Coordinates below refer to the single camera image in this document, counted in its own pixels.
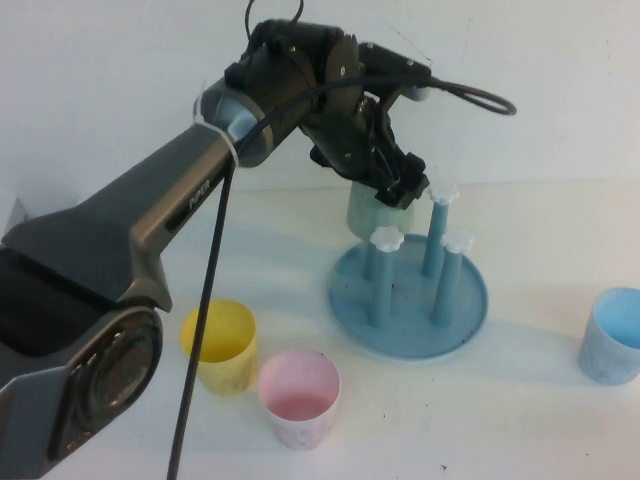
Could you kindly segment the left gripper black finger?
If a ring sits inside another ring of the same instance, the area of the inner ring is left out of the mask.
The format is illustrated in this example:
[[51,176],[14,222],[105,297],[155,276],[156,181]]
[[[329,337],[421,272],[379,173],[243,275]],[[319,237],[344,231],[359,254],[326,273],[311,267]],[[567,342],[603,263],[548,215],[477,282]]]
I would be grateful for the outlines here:
[[404,187],[388,187],[380,189],[375,198],[388,207],[406,210],[415,200],[415,192]]
[[409,152],[404,157],[401,169],[401,184],[411,194],[422,194],[430,185],[425,174],[426,164],[417,155]]

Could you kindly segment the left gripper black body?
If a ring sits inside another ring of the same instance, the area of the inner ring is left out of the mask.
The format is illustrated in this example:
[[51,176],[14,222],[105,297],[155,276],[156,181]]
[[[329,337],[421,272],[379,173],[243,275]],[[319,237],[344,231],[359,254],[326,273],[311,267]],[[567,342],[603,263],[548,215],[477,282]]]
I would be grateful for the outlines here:
[[406,155],[397,146],[389,109],[397,91],[331,91],[320,97],[302,131],[314,144],[311,158],[339,176],[375,189],[403,189]]

